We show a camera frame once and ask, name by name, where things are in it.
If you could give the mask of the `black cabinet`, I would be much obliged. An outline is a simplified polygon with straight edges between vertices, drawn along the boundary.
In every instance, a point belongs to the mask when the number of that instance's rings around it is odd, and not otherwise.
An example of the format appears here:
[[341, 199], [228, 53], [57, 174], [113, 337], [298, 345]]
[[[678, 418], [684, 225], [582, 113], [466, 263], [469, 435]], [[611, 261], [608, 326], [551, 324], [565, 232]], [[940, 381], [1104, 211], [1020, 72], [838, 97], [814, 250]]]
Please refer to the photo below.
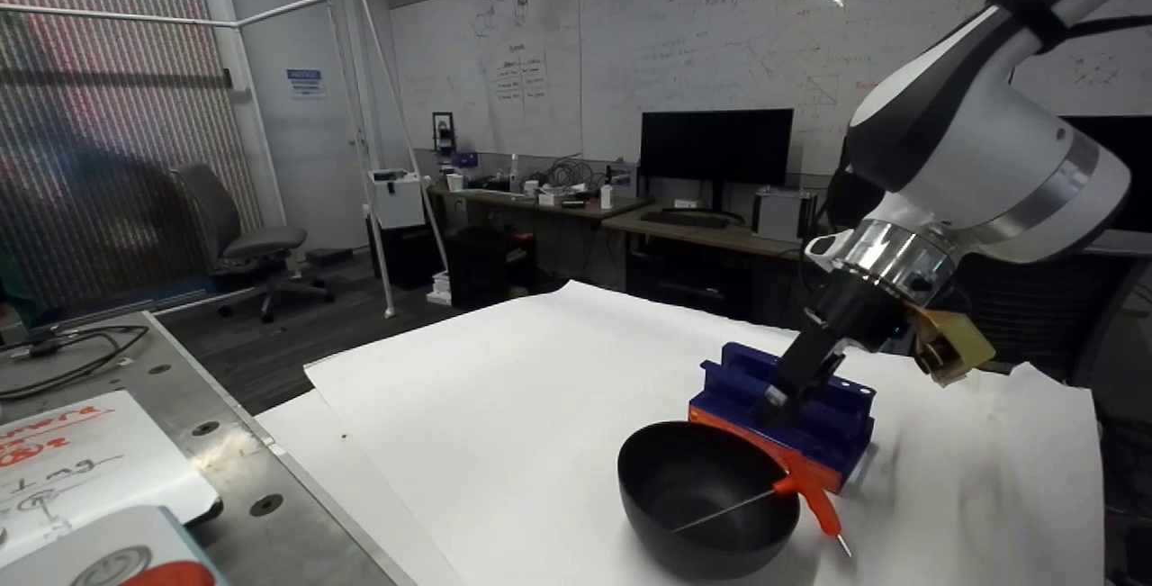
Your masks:
[[445, 239], [450, 303], [462, 311], [538, 291], [536, 237], [518, 230], [464, 228]]

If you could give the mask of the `blue and orange block holder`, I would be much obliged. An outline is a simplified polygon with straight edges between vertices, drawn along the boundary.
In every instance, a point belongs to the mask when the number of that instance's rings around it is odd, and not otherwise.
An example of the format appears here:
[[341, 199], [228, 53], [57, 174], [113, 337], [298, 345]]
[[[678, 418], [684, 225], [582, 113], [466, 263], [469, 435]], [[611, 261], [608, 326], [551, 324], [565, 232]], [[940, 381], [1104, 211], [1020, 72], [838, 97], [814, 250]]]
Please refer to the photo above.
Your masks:
[[779, 463], [802, 458], [814, 484], [840, 494], [871, 443], [876, 390], [831, 376], [785, 426], [761, 426], [756, 404], [775, 383], [778, 363], [774, 353], [723, 344], [719, 360], [700, 364], [703, 389], [688, 402], [688, 420], [743, 437]]

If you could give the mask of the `white sheet with orange writing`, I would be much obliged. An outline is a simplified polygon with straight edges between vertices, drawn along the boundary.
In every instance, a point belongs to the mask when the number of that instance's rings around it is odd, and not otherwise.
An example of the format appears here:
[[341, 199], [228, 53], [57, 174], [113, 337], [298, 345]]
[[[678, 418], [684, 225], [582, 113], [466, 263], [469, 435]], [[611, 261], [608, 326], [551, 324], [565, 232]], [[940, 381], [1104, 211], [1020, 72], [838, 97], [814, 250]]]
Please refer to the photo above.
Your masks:
[[0, 568], [130, 507], [197, 522], [220, 495], [128, 391], [0, 425]]

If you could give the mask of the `patterned privacy screen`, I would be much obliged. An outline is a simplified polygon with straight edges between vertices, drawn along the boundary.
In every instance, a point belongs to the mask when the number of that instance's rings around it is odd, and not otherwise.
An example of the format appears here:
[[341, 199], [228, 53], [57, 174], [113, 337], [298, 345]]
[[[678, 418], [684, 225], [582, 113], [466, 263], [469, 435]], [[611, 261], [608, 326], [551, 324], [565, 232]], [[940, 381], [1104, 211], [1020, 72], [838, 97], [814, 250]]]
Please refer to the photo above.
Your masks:
[[37, 317], [203, 277], [206, 163], [262, 224], [207, 0], [0, 0], [0, 288]]

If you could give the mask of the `wooden desk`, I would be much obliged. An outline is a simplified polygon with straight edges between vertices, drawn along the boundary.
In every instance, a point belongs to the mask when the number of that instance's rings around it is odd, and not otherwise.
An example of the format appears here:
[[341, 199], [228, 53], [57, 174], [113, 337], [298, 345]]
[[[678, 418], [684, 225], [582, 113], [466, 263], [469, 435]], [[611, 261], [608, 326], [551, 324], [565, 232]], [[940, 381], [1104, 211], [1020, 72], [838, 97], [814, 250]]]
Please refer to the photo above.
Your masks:
[[798, 324], [798, 242], [760, 238], [737, 222], [696, 228], [649, 220], [658, 211], [647, 205], [602, 221], [623, 238], [626, 292], [745, 322]]
[[482, 189], [448, 191], [435, 184], [435, 216], [449, 229], [485, 228], [524, 236], [535, 244], [535, 266], [540, 286], [581, 281], [604, 288], [622, 288], [621, 242], [608, 233], [608, 220], [654, 206], [651, 199], [622, 197], [605, 210], [597, 200], [552, 200]]

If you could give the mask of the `white box with round mark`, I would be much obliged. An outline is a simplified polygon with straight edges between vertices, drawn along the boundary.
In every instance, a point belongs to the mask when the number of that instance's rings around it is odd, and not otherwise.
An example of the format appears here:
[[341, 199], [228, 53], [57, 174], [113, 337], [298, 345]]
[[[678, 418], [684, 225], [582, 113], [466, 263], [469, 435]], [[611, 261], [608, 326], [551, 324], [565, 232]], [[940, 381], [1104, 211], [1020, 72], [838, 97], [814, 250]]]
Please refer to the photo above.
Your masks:
[[233, 586], [162, 507], [104, 516], [0, 568], [0, 586]]

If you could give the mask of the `orange handled pick tool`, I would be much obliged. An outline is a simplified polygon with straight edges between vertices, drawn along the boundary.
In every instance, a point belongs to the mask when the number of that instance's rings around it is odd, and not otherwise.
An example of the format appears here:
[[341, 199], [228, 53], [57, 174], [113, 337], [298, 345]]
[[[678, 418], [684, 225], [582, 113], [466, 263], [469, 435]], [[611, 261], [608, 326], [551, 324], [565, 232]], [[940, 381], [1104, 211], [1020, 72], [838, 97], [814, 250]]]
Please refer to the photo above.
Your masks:
[[713, 519], [720, 518], [723, 515], [728, 515], [737, 509], [750, 505], [755, 503], [755, 501], [770, 499], [770, 496], [795, 494], [805, 501], [810, 512], [814, 515], [814, 519], [817, 519], [817, 523], [823, 530], [824, 535], [835, 538], [847, 557], [852, 558], [851, 546], [848, 545], [847, 538], [843, 535], [838, 512], [832, 505], [826, 490], [823, 489], [823, 486], [818, 484], [814, 475], [811, 475], [811, 472], [806, 469], [806, 461], [804, 461], [804, 457], [795, 450], [785, 449], [782, 451], [778, 451], [775, 458], [782, 464], [786, 475], [783, 479], [774, 482], [770, 489], [763, 490], [761, 494], [757, 494], [756, 496], [737, 501], [734, 505], [717, 509], [715, 512], [708, 513], [692, 522], [680, 524], [679, 527], [672, 528], [670, 532], [679, 534], [680, 532], [688, 531], [688, 528], [700, 526]]

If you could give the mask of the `black bowl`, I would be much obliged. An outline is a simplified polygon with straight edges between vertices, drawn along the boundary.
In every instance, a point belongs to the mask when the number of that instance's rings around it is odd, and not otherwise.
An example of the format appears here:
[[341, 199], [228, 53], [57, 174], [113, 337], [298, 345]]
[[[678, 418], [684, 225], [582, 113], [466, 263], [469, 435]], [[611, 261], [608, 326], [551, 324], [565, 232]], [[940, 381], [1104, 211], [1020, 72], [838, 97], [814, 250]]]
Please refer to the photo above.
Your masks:
[[770, 495], [787, 472], [770, 454], [703, 423], [635, 431], [617, 451], [617, 490], [651, 558], [679, 577], [735, 581], [770, 565], [801, 518], [795, 494]]

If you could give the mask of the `large white paper sheet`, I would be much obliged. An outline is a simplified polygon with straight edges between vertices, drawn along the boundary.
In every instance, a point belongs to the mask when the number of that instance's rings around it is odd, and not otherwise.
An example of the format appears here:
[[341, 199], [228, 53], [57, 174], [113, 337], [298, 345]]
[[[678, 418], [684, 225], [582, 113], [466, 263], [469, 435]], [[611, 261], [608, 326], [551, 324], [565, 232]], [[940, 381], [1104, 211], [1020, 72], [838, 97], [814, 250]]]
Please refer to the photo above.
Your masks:
[[[703, 362], [793, 332], [569, 284], [318, 362], [306, 375], [467, 586], [688, 586], [642, 549], [617, 450], [683, 420]], [[867, 459], [770, 565], [708, 586], [1102, 586], [1094, 401], [1029, 365], [947, 388], [851, 349]]]

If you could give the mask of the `whiteboard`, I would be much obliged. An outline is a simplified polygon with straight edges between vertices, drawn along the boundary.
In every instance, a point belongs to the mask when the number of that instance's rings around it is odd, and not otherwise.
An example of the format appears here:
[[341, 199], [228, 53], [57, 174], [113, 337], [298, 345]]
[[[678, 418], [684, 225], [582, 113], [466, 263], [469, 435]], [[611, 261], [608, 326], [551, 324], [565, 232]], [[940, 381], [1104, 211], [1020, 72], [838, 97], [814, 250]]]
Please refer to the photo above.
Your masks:
[[827, 175], [852, 112], [985, 0], [387, 0], [417, 149], [449, 112], [482, 154], [630, 160], [647, 112], [794, 111]]

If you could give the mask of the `grey metal table with holes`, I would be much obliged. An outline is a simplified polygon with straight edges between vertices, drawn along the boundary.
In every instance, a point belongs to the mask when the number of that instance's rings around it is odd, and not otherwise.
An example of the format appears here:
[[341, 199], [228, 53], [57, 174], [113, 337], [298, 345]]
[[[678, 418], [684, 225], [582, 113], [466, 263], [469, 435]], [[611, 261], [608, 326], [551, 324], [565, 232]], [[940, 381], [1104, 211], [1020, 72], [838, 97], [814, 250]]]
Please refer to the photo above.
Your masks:
[[118, 362], [54, 391], [0, 408], [15, 420], [124, 390], [156, 418], [222, 499], [194, 528], [236, 586], [412, 586], [408, 574], [344, 512], [200, 362], [147, 312], [111, 317], [143, 325]]

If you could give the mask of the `white box with black lid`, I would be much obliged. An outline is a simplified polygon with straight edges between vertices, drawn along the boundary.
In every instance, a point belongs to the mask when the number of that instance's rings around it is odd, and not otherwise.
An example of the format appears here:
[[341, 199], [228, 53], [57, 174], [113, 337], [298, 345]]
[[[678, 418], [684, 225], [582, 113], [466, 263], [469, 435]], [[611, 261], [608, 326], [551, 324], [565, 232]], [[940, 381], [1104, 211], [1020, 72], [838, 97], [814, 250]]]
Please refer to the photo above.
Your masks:
[[420, 177], [403, 168], [369, 172], [374, 191], [374, 216], [384, 230], [416, 228], [427, 224], [420, 199]]

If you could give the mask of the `black keyboard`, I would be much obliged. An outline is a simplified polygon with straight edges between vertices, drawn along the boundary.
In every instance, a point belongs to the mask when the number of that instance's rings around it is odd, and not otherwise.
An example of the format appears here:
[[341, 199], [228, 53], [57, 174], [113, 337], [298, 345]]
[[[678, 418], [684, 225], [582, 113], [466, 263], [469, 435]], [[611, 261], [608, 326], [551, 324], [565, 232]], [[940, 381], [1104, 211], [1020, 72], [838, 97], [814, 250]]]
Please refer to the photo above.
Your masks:
[[727, 214], [714, 212], [689, 212], [689, 210], [660, 210], [645, 212], [639, 221], [658, 222], [658, 224], [679, 226], [679, 228], [722, 230], [732, 224]]

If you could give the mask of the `grey office chair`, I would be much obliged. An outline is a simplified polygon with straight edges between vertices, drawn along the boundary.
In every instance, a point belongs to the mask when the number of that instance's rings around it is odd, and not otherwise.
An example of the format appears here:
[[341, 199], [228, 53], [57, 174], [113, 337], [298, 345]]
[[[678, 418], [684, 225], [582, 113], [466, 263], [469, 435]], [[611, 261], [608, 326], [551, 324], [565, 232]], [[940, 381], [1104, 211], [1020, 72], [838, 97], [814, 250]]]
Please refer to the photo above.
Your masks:
[[276, 300], [286, 292], [317, 296], [333, 303], [335, 294], [320, 275], [289, 269], [303, 249], [308, 231], [295, 224], [244, 229], [241, 212], [217, 173], [207, 163], [181, 163], [170, 176], [190, 197], [204, 226], [204, 242], [217, 271], [255, 271], [263, 295], [259, 319], [276, 320]]

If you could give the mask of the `grey door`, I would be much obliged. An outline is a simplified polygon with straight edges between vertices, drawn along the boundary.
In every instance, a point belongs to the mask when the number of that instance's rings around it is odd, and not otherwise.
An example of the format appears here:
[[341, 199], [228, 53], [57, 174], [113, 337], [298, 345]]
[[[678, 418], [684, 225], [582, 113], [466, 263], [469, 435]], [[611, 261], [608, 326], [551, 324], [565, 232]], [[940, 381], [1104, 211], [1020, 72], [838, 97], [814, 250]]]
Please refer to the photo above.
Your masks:
[[[366, 245], [356, 74], [343, 24], [343, 0], [279, 13], [291, 0], [233, 0], [248, 73], [289, 224], [308, 231], [306, 249]], [[293, 99], [289, 68], [319, 69], [328, 96]]]

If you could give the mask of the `black mesh office chair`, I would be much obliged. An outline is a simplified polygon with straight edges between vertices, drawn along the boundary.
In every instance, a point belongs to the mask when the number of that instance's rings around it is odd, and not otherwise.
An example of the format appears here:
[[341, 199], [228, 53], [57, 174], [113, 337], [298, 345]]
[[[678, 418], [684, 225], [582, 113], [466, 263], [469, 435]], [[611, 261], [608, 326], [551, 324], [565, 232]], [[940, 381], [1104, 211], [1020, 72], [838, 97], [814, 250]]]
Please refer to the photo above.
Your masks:
[[964, 312], [994, 348], [982, 370], [1007, 374], [1029, 362], [1083, 386], [1107, 329], [1152, 258], [1081, 253], [1033, 265], [967, 257], [934, 307]]

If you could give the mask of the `silver computer case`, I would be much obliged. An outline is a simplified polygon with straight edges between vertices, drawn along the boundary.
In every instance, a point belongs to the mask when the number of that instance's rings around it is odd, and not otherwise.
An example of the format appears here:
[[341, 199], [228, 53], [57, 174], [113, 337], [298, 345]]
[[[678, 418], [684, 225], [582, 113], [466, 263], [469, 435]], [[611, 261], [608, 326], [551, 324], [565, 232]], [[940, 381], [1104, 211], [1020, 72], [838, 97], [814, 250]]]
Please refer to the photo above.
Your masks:
[[751, 234], [760, 239], [799, 244], [817, 212], [818, 195], [778, 185], [757, 189]]

